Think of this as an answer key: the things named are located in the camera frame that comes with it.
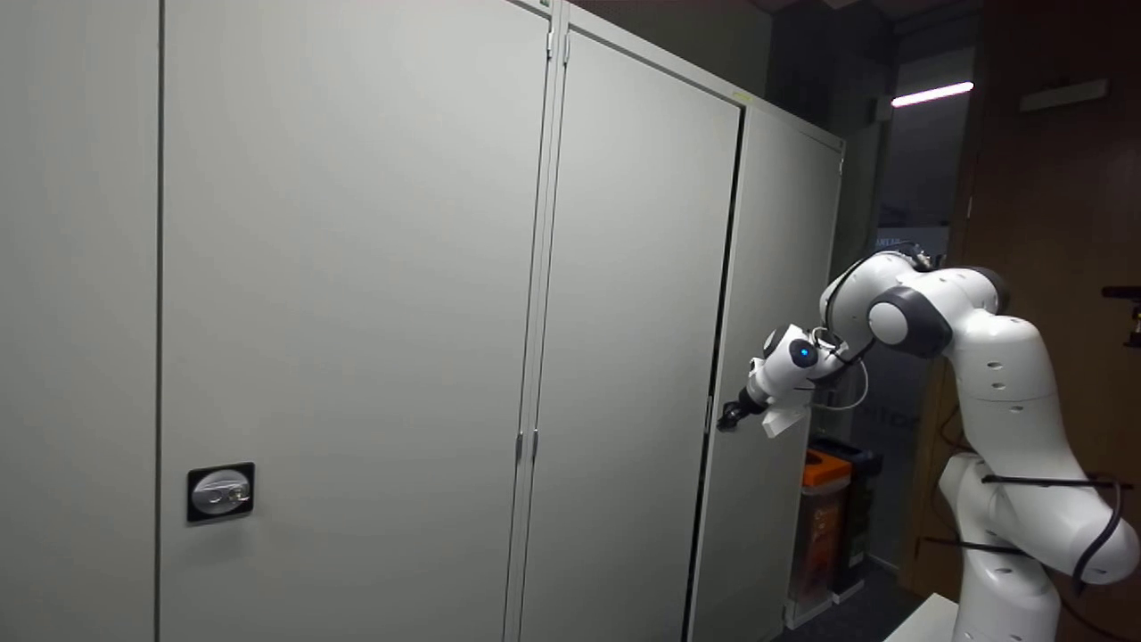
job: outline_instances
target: lock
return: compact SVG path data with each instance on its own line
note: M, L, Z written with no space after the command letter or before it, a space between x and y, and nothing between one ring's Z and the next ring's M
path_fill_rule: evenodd
M185 520L230 520L252 513L252 462L195 467L185 474Z

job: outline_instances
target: door hinge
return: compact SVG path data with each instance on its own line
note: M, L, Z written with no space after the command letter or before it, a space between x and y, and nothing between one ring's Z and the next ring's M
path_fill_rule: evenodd
M556 27L546 27L546 61L556 61Z
M532 442L532 462L539 461L539 431L519 431L512 436L512 462L524 462L527 442Z

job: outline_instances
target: locker door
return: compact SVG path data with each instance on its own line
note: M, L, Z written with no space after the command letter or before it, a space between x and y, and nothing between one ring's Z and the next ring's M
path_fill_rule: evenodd
M524 642L677 642L737 105L569 30Z
M833 141L750 111L715 399L737 395L765 330L816 322L839 186ZM783 628L806 427L765 439L750 418L708 439L696 642L773 639Z
M0 639L153 642L157 4L0 4Z
M169 0L163 642L499 642L546 30Z

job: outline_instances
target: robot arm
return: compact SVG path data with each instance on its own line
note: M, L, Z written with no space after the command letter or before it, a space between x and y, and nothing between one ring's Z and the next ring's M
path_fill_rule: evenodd
M820 329L765 342L741 399L778 436L803 418L796 392L871 342L947 356L955 369L973 445L940 474L968 543L955 639L1048 642L1059 595L1042 563L1088 583L1132 575L1136 532L1102 501L1065 442L1046 342L1031 322L1003 315L1003 285L984 269L918 269L907 254L873 254L823 287Z

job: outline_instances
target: fluorescent light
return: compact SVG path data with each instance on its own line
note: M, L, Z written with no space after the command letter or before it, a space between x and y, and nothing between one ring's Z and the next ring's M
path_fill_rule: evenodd
M924 91L894 97L890 105L902 111L902 105L914 105L914 103L933 103L933 99L961 97L968 89L973 89L973 80L933 85L933 89L924 89Z

